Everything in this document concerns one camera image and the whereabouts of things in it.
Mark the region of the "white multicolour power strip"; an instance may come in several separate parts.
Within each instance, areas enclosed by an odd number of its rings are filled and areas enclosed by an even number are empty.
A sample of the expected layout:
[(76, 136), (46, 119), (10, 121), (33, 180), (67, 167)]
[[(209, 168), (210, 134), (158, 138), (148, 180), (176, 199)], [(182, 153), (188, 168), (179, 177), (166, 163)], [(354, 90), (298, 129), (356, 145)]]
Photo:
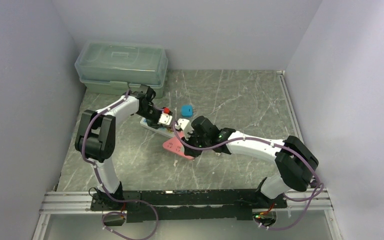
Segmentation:
[(169, 139), (175, 137), (175, 134), (174, 134), (174, 132), (173, 132), (172, 130), (169, 130), (169, 129), (164, 128), (164, 127), (160, 127), (160, 128), (152, 128), (152, 127), (148, 126), (148, 124), (147, 124), (147, 122), (146, 122), (146, 119), (145, 119), (144, 117), (140, 120), (139, 123), (140, 123), (140, 125), (141, 125), (143, 128), (145, 128), (145, 129), (147, 129), (147, 130), (150, 130), (150, 131), (152, 131), (152, 132), (154, 132), (154, 133), (160, 134), (160, 135), (162, 135), (162, 136), (164, 136), (164, 137), (167, 137), (167, 138), (169, 138)]

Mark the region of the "blue plug adapter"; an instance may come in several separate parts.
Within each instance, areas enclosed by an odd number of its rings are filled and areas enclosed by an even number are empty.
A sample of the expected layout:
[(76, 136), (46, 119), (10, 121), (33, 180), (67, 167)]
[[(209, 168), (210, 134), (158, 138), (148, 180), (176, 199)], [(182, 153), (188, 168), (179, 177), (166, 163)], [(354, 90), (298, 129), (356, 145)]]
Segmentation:
[(180, 114), (184, 118), (191, 118), (194, 115), (194, 108), (193, 108), (193, 106), (190, 105), (190, 104), (183, 105), (180, 108)]

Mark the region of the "pink triangular power strip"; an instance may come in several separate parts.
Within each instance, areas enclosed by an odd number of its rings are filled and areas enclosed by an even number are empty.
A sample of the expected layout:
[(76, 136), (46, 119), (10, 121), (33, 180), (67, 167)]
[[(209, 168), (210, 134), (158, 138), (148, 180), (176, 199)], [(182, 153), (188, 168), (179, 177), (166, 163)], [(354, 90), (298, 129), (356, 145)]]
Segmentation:
[(193, 156), (189, 156), (189, 155), (185, 155), (184, 153), (184, 146), (182, 145), (182, 143), (176, 138), (176, 137), (173, 137), (173, 138), (170, 138), (169, 140), (165, 141), (163, 144), (162, 144), (162, 147), (171, 152), (171, 153), (174, 153), (182, 158), (185, 158), (185, 159), (188, 159), (188, 160), (194, 160), (194, 157)]

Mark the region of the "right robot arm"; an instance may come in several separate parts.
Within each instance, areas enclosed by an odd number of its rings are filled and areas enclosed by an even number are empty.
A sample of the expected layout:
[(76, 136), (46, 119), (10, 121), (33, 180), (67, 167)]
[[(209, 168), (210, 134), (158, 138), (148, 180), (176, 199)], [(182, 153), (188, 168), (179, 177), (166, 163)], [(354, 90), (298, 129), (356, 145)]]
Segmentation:
[(227, 155), (243, 155), (275, 164), (277, 173), (265, 178), (257, 187), (256, 203), (269, 207), (275, 198), (289, 191), (305, 192), (319, 161), (296, 136), (286, 139), (267, 139), (245, 134), (233, 128), (218, 128), (203, 116), (193, 121), (179, 119), (173, 128), (183, 132), (179, 140), (184, 154), (198, 157), (203, 151)]

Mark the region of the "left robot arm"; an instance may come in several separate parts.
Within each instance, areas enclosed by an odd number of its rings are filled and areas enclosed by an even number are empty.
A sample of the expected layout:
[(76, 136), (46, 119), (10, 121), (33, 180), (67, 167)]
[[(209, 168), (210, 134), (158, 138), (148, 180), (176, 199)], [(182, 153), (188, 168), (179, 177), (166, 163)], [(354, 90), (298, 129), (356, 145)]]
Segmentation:
[(142, 85), (136, 91), (127, 90), (115, 102), (98, 110), (85, 110), (75, 139), (75, 149), (91, 165), (97, 180), (97, 192), (104, 196), (104, 204), (111, 210), (124, 203), (122, 182), (117, 177), (112, 161), (116, 147), (117, 126), (130, 116), (144, 118), (153, 129), (167, 128), (173, 113), (167, 107), (153, 103), (156, 92)]

